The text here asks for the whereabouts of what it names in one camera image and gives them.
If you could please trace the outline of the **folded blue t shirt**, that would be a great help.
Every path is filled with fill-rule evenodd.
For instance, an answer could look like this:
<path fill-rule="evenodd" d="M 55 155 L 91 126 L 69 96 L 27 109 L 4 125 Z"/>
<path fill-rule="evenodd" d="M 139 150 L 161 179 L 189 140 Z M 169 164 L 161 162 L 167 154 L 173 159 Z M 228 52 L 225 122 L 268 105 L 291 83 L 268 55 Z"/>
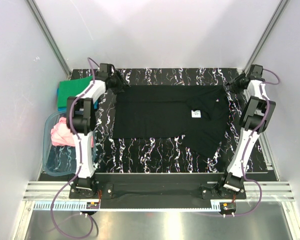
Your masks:
<path fill-rule="evenodd" d="M 56 90 L 56 96 L 57 96 L 57 110 L 60 111 L 65 111 L 67 109 L 67 103 L 61 103 L 61 100 L 59 100 L 59 92 L 60 88 L 58 87 Z M 96 101 L 94 103 L 94 109 L 97 110 L 99 107 L 99 102 Z"/>

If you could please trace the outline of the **left aluminium frame post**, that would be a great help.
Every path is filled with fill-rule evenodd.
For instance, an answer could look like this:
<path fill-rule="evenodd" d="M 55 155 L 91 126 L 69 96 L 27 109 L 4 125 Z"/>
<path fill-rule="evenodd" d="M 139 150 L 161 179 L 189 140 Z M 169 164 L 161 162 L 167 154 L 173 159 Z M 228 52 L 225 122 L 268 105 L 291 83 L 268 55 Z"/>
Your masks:
<path fill-rule="evenodd" d="M 66 77 L 69 78 L 71 76 L 72 70 L 68 66 L 65 58 L 63 57 L 57 42 L 55 41 L 48 24 L 46 23 L 43 14 L 41 13 L 37 3 L 35 0 L 25 0 L 27 6 L 29 7 L 34 19 L 36 20 L 39 28 L 41 29 L 46 41 L 48 42 L 54 56 L 56 57 L 59 65 L 61 66 L 63 72 L 65 73 Z"/>

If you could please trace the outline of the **pink t shirt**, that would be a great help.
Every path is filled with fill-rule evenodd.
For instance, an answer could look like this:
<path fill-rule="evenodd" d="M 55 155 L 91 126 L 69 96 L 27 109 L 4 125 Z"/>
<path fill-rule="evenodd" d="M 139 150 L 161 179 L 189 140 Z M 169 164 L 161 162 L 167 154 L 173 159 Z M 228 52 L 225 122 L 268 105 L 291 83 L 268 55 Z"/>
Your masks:
<path fill-rule="evenodd" d="M 50 139 L 53 146 L 75 147 L 75 141 L 71 130 L 67 127 L 67 119 L 61 117 L 50 131 Z"/>

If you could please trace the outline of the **clear blue plastic bin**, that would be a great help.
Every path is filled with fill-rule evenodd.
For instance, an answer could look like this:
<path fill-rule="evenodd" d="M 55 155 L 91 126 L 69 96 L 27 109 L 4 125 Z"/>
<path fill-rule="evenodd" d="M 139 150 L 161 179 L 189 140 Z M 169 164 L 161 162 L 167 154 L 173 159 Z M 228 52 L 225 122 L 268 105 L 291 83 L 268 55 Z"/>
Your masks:
<path fill-rule="evenodd" d="M 53 145 L 51 130 L 66 117 L 66 112 L 50 115 L 44 125 L 42 165 L 44 171 L 54 177 L 74 174 L 77 169 L 76 148 L 70 145 Z"/>

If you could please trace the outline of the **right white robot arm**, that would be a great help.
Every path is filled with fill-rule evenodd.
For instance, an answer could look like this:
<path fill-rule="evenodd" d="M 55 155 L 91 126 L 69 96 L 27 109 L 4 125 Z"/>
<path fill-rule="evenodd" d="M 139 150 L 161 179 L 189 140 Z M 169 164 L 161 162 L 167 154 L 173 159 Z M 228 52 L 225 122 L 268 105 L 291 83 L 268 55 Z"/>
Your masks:
<path fill-rule="evenodd" d="M 239 142 L 224 177 L 217 185 L 218 195 L 229 198 L 241 191 L 245 181 L 245 173 L 253 147 L 270 123 L 276 102 L 270 100 L 266 93 L 268 82 L 260 73 L 241 74 L 231 83 L 239 90 L 247 90 L 249 100 L 239 120 Z"/>

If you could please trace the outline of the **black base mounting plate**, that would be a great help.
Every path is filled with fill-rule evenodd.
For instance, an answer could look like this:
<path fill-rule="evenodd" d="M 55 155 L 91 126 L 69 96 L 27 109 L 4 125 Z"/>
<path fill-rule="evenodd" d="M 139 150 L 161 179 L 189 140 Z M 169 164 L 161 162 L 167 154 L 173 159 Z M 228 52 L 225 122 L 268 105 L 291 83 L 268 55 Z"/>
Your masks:
<path fill-rule="evenodd" d="M 151 197 L 245 198 L 242 178 L 223 173 L 96 173 L 70 181 L 72 199 Z"/>

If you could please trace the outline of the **black t shirt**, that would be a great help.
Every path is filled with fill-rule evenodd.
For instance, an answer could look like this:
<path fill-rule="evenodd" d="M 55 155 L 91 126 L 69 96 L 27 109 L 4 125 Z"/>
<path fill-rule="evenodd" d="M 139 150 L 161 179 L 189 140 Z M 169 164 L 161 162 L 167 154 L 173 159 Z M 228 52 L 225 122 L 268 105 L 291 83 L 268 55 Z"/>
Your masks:
<path fill-rule="evenodd" d="M 186 148 L 213 158 L 229 115 L 222 85 L 132 85 L 116 96 L 112 137 L 183 137 Z"/>

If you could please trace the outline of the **aluminium frame post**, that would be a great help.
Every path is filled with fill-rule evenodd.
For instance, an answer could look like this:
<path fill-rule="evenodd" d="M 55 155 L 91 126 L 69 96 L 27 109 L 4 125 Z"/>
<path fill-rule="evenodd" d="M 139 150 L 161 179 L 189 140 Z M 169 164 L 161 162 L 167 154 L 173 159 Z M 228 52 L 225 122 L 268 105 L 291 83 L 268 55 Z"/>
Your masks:
<path fill-rule="evenodd" d="M 250 55 L 246 65 L 242 69 L 242 72 L 247 73 L 250 69 L 251 65 L 257 59 L 259 53 L 261 52 L 263 46 L 267 42 L 268 38 L 270 37 L 271 33 L 273 32 L 276 24 L 278 23 L 279 19 L 281 18 L 282 14 L 284 13 L 285 9 L 287 8 L 290 0 L 280 0 L 275 11 L 273 12 L 268 24 L 266 25 L 261 37 L 259 38 L 252 54 Z"/>
<path fill-rule="evenodd" d="M 48 42 L 54 56 L 56 57 L 59 65 L 61 66 L 63 72 L 65 73 L 66 77 L 69 78 L 71 76 L 72 70 L 68 66 L 65 58 L 63 57 L 57 42 L 55 41 L 48 24 L 46 23 L 43 14 L 41 13 L 37 3 L 35 0 L 25 0 L 27 6 L 29 7 L 34 19 L 36 20 L 39 28 L 41 29 L 46 41 Z"/>

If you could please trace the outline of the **right aluminium frame post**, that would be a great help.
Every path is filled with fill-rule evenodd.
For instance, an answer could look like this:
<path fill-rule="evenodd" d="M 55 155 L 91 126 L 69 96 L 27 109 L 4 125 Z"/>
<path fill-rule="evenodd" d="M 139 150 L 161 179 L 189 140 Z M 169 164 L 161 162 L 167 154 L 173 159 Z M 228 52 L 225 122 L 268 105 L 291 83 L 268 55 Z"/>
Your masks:
<path fill-rule="evenodd" d="M 273 12 L 268 24 L 266 25 L 261 37 L 259 38 L 252 54 L 250 55 L 246 65 L 242 69 L 242 72 L 247 73 L 250 69 L 251 65 L 257 59 L 259 53 L 261 52 L 263 46 L 267 42 L 268 38 L 270 37 L 271 33 L 273 32 L 276 24 L 278 23 L 279 19 L 281 18 L 282 14 L 284 13 L 285 9 L 287 8 L 290 0 L 280 0 L 275 11 Z"/>

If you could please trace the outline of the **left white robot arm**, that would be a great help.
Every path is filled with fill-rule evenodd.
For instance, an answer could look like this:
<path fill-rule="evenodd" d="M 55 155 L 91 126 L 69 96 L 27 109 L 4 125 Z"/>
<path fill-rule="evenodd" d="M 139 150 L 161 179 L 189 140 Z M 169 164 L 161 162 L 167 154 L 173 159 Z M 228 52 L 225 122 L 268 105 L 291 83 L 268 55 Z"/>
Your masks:
<path fill-rule="evenodd" d="M 71 180 L 72 192 L 82 193 L 87 198 L 93 198 L 98 193 L 93 166 L 95 103 L 107 90 L 116 95 L 128 85 L 118 70 L 100 70 L 81 93 L 68 97 L 66 125 L 73 136 L 76 160 L 75 176 Z"/>

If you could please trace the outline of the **folded green t shirt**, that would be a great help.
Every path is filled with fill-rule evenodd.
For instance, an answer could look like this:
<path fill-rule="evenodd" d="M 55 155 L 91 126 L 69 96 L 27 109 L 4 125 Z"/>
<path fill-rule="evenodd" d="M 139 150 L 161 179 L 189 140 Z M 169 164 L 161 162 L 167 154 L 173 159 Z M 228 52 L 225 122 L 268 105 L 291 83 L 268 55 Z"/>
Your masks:
<path fill-rule="evenodd" d="M 68 97 L 75 97 L 84 91 L 93 79 L 92 76 L 65 80 L 59 83 L 59 100 L 61 103 L 67 103 Z"/>

